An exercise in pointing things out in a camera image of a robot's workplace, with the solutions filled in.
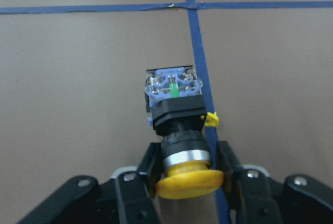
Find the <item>yellow button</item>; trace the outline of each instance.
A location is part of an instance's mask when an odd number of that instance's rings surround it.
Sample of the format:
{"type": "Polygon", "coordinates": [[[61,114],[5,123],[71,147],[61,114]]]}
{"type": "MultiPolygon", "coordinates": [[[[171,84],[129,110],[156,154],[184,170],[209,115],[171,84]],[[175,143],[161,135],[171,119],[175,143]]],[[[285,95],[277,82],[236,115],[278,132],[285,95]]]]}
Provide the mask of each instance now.
{"type": "Polygon", "coordinates": [[[224,180],[219,170],[199,170],[166,177],[155,184],[162,198],[179,200],[209,194],[218,189],[224,180]]]}

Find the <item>silver metal ring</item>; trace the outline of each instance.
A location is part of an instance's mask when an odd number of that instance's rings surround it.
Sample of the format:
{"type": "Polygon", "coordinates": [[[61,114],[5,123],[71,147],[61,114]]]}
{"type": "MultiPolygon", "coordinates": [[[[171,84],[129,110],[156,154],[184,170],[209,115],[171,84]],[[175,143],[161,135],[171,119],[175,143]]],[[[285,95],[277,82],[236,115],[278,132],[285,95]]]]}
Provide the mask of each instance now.
{"type": "Polygon", "coordinates": [[[206,160],[210,162],[210,154],[206,150],[186,150],[166,157],[163,161],[163,167],[166,170],[173,165],[184,163],[190,160],[206,160]]]}

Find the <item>screw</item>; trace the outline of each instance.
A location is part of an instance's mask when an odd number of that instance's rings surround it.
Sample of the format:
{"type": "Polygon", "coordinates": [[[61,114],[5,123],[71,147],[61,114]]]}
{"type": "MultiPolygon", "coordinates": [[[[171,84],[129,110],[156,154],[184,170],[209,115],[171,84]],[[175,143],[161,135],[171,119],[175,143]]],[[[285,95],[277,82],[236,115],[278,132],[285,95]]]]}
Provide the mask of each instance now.
{"type": "Polygon", "coordinates": [[[306,178],[300,177],[300,176],[295,177],[295,179],[293,180],[293,182],[297,186],[306,186],[308,184],[308,181],[306,180],[306,178]]]}
{"type": "Polygon", "coordinates": [[[82,179],[78,182],[78,186],[88,186],[90,181],[88,179],[82,179]]]}
{"type": "Polygon", "coordinates": [[[249,178],[258,178],[259,177],[259,172],[256,170],[249,170],[247,173],[247,176],[249,178]]]}
{"type": "Polygon", "coordinates": [[[135,173],[127,173],[124,175],[124,181],[133,181],[135,177],[135,173]]]}

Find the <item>blue tape line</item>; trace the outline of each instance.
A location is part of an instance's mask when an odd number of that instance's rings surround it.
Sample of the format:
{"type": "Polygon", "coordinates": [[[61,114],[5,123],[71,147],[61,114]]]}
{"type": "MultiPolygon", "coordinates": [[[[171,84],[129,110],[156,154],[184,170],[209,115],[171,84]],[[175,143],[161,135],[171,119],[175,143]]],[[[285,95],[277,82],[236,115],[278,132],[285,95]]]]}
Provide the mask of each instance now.
{"type": "Polygon", "coordinates": [[[234,2],[234,3],[186,3],[166,4],[115,4],[115,5],[73,5],[44,7],[7,7],[0,8],[0,14],[58,14],[76,12],[125,12],[150,11],[163,9],[276,9],[276,8],[333,8],[333,1],[298,1],[298,2],[234,2]]]}
{"type": "MultiPolygon", "coordinates": [[[[195,3],[195,0],[186,0],[188,3],[195,3]]],[[[202,43],[202,37],[200,32],[198,10],[188,10],[188,21],[192,39],[193,55],[196,64],[196,72],[198,77],[202,79],[203,87],[202,94],[206,104],[206,108],[210,112],[214,112],[214,103],[212,99],[212,93],[210,88],[206,56],[204,54],[204,48],[202,43]]],[[[206,138],[210,145],[213,167],[216,163],[216,143],[218,141],[217,132],[215,128],[205,128],[206,138]]],[[[222,189],[215,192],[216,211],[219,219],[219,224],[230,224],[229,207],[227,200],[223,194],[222,189]]]]}

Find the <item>vertical blue tape strip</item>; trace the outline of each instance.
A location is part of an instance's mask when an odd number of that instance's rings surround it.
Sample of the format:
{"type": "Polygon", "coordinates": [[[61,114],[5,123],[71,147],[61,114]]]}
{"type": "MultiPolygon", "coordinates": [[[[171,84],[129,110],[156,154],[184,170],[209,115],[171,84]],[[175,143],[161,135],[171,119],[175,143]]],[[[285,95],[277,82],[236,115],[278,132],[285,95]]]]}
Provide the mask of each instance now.
{"type": "MultiPolygon", "coordinates": [[[[186,0],[186,2],[194,4],[196,0],[186,0]]],[[[187,13],[188,13],[188,21],[189,21],[189,27],[192,39],[193,55],[196,65],[196,72],[198,77],[200,77],[203,82],[203,87],[202,87],[203,98],[207,110],[210,112],[214,112],[215,110],[214,110],[212,92],[210,88],[206,56],[204,54],[204,48],[200,32],[198,10],[188,10],[187,13]]],[[[210,146],[212,160],[215,166],[216,143],[218,141],[217,132],[215,128],[205,128],[205,133],[210,146]]],[[[216,202],[216,210],[217,210],[217,217],[219,219],[219,224],[230,224],[229,207],[221,188],[219,188],[215,192],[215,202],[216,202]]]]}

